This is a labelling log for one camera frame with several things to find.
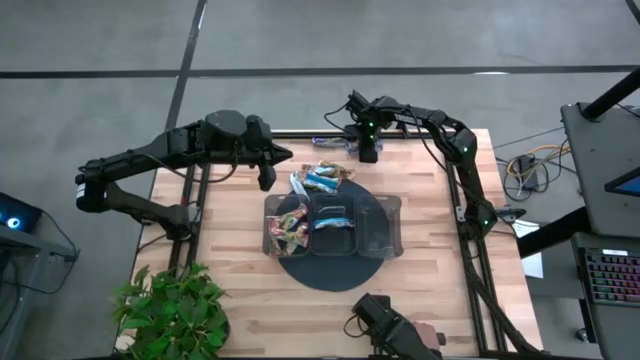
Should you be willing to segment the round dark woven placemat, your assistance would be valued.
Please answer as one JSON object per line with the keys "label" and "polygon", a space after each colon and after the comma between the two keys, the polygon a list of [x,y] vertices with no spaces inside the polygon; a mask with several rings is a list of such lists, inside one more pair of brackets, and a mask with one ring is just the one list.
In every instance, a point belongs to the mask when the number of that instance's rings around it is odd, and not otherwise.
{"label": "round dark woven placemat", "polygon": [[[315,190],[308,192],[309,205],[311,196],[318,193],[323,192]],[[353,181],[344,180],[335,194],[351,195],[356,205],[359,196],[372,193]],[[294,258],[277,258],[277,261],[288,275],[309,288],[341,292],[353,289],[368,281],[385,260],[359,255],[356,244],[355,252],[349,256],[317,256],[311,252],[309,245],[309,252],[306,255]]]}

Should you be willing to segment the grey side desk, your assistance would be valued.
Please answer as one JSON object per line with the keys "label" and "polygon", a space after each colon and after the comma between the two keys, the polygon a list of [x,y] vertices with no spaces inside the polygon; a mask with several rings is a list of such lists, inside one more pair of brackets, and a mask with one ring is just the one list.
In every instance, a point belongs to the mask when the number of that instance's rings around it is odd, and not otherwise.
{"label": "grey side desk", "polygon": [[52,257],[73,263],[77,251],[0,226],[0,360],[12,360]]}

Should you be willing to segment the translucent grey plastic bin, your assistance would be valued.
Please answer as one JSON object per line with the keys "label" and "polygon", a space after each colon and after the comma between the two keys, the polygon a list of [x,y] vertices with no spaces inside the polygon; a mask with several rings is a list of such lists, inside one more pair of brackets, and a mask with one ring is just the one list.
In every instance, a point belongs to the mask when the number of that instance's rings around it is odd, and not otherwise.
{"label": "translucent grey plastic bin", "polygon": [[310,230],[309,230],[309,221],[310,221],[310,205],[308,199],[303,196],[299,196],[296,194],[276,194],[269,195],[264,201],[264,221],[263,221],[263,244],[262,249],[266,255],[269,255],[269,240],[271,237],[278,237],[282,240],[285,239],[285,234],[287,232],[281,234],[270,234],[267,229],[267,216],[281,216],[285,215],[288,212],[296,209],[300,203],[304,203],[308,207],[307,215],[302,218],[295,227],[293,227],[290,231],[294,231],[299,223],[306,222],[308,224],[308,247],[297,247],[295,252],[289,257],[275,257],[275,258],[294,258],[294,257],[302,257],[309,252],[310,245]]}
{"label": "translucent grey plastic bin", "polygon": [[314,230],[316,220],[348,218],[356,222],[356,205],[349,194],[318,193],[311,196],[310,249],[317,256],[349,256],[356,250],[356,227]]}
{"label": "translucent grey plastic bin", "polygon": [[375,259],[392,259],[404,253],[401,242],[402,201],[395,195],[365,194],[357,198],[357,252]]}

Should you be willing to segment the large green potted plant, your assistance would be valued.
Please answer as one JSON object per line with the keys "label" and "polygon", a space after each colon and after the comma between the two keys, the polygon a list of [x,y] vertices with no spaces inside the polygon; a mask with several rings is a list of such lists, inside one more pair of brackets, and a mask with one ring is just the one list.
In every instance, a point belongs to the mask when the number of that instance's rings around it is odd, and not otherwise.
{"label": "large green potted plant", "polygon": [[225,294],[202,263],[180,274],[141,268],[116,291],[114,320],[131,343],[115,353],[122,360],[220,360],[231,330],[220,304]]}

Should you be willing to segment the blue lit screen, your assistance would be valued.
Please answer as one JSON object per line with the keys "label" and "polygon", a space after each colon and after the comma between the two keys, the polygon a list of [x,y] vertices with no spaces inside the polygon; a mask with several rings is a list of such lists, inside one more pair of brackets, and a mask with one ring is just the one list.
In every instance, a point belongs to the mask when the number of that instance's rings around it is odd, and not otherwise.
{"label": "blue lit screen", "polygon": [[640,167],[606,183],[604,188],[608,193],[640,197]]}

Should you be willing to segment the black power brick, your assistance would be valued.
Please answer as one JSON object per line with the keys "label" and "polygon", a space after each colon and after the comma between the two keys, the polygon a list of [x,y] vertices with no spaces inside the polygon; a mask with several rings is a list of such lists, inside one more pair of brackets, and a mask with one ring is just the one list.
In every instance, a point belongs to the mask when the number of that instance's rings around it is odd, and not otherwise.
{"label": "black power brick", "polygon": [[513,170],[517,175],[522,190],[534,191],[539,182],[537,177],[536,158],[533,154],[519,156],[513,165]]}

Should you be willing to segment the thick black support strut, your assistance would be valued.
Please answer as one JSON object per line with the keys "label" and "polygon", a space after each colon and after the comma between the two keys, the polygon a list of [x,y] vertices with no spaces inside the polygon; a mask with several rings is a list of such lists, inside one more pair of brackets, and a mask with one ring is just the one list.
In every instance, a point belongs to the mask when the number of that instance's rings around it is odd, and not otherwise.
{"label": "thick black support strut", "polygon": [[575,233],[592,230],[585,207],[548,223],[517,240],[519,255],[526,258],[570,239]]}

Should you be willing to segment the backlit black keyboard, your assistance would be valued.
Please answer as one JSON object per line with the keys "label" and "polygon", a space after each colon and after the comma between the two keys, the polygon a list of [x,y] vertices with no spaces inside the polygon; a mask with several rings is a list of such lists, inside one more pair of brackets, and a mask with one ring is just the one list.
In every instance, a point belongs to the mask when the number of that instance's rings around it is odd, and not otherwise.
{"label": "backlit black keyboard", "polygon": [[640,253],[588,249],[582,263],[592,303],[640,307]]}

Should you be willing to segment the person's hand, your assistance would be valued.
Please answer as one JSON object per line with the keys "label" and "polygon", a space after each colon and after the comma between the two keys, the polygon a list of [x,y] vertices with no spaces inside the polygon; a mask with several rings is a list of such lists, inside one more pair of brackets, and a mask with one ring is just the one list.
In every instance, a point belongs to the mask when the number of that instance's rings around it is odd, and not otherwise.
{"label": "person's hand", "polygon": [[440,342],[435,328],[427,323],[413,322],[413,326],[418,332],[423,344],[432,349],[439,349]]}

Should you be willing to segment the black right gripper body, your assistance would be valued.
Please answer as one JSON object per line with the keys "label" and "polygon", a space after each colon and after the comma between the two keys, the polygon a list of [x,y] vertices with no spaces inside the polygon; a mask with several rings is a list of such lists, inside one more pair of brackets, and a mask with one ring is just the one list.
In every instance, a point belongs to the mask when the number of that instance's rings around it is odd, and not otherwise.
{"label": "black right gripper body", "polygon": [[344,127],[349,141],[359,145],[374,145],[383,128],[383,121],[378,117],[352,117],[352,122]]}

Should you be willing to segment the white paper sheet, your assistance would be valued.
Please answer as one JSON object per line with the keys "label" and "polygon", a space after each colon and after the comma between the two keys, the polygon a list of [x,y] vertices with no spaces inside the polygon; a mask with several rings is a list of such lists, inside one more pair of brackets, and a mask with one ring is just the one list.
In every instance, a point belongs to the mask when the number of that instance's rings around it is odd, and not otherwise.
{"label": "white paper sheet", "polygon": [[[539,224],[531,223],[523,220],[516,220],[511,225],[516,236],[521,238],[540,228]],[[543,262],[541,253],[535,253],[521,259],[523,270],[526,276],[537,279],[544,278]]]}

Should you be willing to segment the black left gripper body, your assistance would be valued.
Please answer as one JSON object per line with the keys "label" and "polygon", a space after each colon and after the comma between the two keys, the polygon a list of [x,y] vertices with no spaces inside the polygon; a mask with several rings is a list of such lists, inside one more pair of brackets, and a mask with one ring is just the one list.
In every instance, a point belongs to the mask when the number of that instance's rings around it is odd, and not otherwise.
{"label": "black left gripper body", "polygon": [[270,126],[260,117],[249,115],[246,118],[246,131],[243,133],[243,164],[273,165],[272,134]]}

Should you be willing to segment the tan granola bar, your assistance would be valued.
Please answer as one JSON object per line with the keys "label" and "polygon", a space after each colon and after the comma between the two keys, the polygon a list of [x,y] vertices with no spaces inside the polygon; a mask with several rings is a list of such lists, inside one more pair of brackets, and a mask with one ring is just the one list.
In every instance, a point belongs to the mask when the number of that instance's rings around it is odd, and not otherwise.
{"label": "tan granola bar", "polygon": [[341,166],[335,162],[322,160],[319,162],[320,166],[334,166],[336,168],[336,172],[332,178],[340,178],[340,179],[348,179],[352,180],[355,176],[355,172],[353,169],[347,169],[344,166]]}

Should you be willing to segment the computer with blue light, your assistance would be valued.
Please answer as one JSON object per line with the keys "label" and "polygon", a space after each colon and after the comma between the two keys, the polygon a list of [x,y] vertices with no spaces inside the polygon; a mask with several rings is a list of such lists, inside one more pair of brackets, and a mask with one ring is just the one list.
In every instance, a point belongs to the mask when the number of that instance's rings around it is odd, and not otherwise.
{"label": "computer with blue light", "polygon": [[0,192],[0,225],[11,230],[32,233],[42,216],[40,208]]}

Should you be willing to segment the black operator desk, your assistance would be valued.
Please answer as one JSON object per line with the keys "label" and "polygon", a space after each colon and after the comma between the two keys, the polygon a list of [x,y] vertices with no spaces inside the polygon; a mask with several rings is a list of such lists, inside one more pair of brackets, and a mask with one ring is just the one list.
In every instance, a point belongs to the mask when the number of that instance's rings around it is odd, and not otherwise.
{"label": "black operator desk", "polygon": [[640,167],[640,119],[624,109],[612,109],[600,122],[591,122],[582,117],[581,106],[564,106],[561,114],[592,230],[574,234],[571,245],[602,357],[640,360],[640,307],[592,303],[582,269],[582,255],[588,249],[640,253],[640,197],[604,188]]}

